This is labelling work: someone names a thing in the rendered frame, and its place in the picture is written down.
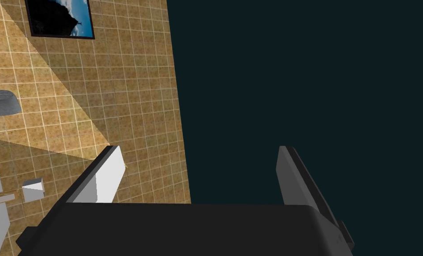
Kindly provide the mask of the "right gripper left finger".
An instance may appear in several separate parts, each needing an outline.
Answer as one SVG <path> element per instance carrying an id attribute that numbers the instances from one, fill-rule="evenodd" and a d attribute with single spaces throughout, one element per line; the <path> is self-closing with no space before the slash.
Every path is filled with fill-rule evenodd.
<path id="1" fill-rule="evenodd" d="M 108 145 L 57 203 L 112 203 L 125 169 L 121 148 Z"/>

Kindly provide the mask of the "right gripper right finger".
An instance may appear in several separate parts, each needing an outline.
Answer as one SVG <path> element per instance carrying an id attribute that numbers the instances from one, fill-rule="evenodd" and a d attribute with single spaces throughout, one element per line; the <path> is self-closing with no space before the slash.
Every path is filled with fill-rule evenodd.
<path id="1" fill-rule="evenodd" d="M 292 146 L 279 147 L 276 174 L 285 205 L 311 206 L 333 225 L 338 226 L 320 189 Z"/>

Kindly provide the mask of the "black framed wall picture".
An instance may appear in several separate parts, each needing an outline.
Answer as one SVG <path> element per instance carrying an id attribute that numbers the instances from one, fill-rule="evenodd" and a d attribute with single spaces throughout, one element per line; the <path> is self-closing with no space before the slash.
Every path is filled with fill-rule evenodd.
<path id="1" fill-rule="evenodd" d="M 89 0 L 24 0 L 36 37 L 95 39 Z"/>

